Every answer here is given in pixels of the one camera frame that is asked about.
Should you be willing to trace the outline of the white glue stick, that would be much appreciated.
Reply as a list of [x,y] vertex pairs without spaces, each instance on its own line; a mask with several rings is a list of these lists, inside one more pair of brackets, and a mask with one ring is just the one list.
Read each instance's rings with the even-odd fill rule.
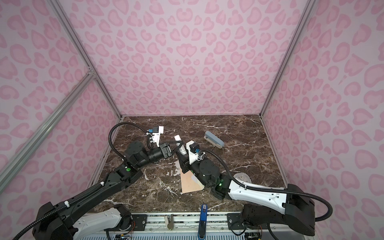
[[182,141],[181,137],[176,135],[174,136],[174,139],[177,142],[177,152],[181,153],[182,155],[186,155],[187,151],[184,147],[184,142]]

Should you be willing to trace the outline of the pink envelope with cream flap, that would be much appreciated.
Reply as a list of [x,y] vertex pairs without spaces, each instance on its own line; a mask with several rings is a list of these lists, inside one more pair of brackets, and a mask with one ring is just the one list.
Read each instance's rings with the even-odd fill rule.
[[191,171],[188,171],[184,174],[182,169],[180,168],[180,175],[183,194],[201,191],[205,188],[205,186],[197,179],[197,177]]

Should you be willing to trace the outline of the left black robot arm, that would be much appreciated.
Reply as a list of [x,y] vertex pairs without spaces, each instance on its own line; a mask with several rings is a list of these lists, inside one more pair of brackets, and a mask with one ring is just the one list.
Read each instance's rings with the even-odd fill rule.
[[34,238],[79,240],[104,229],[128,228],[132,218],[128,209],[122,205],[95,216],[85,218],[84,214],[134,184],[143,175],[142,167],[172,157],[183,142],[175,141],[174,144],[174,150],[171,150],[171,143],[167,142],[148,151],[140,142],[131,143],[124,153],[123,163],[108,173],[100,183],[66,201],[56,205],[47,203],[40,207],[37,223],[32,230]]

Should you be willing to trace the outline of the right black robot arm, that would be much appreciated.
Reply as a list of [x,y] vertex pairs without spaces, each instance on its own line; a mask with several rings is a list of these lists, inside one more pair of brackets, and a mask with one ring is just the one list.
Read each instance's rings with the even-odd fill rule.
[[282,224],[299,234],[314,236],[315,203],[304,196],[299,187],[289,184],[286,189],[262,187],[261,191],[255,191],[256,185],[233,181],[208,158],[191,164],[190,154],[176,152],[176,155],[183,173],[192,173],[203,186],[211,189],[215,198],[246,202],[241,212],[245,226]]

